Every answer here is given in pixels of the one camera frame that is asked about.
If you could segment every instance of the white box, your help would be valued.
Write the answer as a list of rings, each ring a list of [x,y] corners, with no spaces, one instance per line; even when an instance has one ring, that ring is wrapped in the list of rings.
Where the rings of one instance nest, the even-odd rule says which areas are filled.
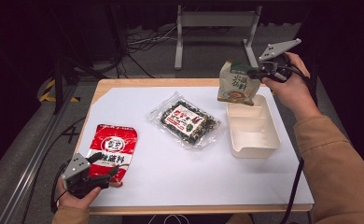
[[[268,158],[280,147],[266,98],[257,94],[253,101],[253,106],[227,104],[231,153],[237,158]]]

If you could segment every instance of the transparent plastic bag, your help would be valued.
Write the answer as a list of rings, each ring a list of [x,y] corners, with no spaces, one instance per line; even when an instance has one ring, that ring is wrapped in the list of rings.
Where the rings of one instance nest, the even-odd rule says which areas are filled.
[[[205,147],[215,142],[221,132],[220,120],[187,101],[177,91],[149,113],[149,120],[187,148]]]

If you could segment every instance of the white paper sheet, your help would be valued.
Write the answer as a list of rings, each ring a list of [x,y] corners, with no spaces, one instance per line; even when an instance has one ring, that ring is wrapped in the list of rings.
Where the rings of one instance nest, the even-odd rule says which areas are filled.
[[[203,149],[185,149],[147,119],[148,113],[180,92],[186,100],[220,119],[224,132]],[[237,159],[231,154],[226,103],[218,87],[115,88],[91,106],[78,151],[86,156],[98,124],[133,127],[138,141],[118,189],[104,189],[91,206],[172,206],[287,204],[299,165],[270,90],[261,87],[281,146],[268,159]],[[304,175],[295,203],[314,203]]]

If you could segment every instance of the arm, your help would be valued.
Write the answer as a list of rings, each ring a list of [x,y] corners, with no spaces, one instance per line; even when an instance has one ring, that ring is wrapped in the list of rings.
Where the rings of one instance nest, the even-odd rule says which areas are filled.
[[[59,178],[58,180],[57,189],[60,195],[65,192],[65,188],[63,187],[63,182],[61,178]],[[92,201],[94,201],[94,199],[98,196],[100,191],[101,188],[95,188],[83,199],[76,198],[69,192],[66,192],[59,200],[60,205],[53,218],[52,223],[89,223],[89,206]]]
[[[310,76],[298,55],[288,56]],[[319,112],[300,77],[292,75],[285,83],[268,78],[262,82],[296,117],[295,134],[315,198],[314,222],[364,223],[364,161],[334,123]]]

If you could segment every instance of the sleeve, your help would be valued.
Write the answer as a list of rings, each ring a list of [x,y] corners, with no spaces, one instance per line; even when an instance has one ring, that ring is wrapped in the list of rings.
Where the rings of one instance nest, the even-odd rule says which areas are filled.
[[[314,222],[364,223],[364,161],[326,116],[300,120],[294,129],[315,199]]]
[[[52,224],[88,224],[89,209],[78,209],[60,205]]]

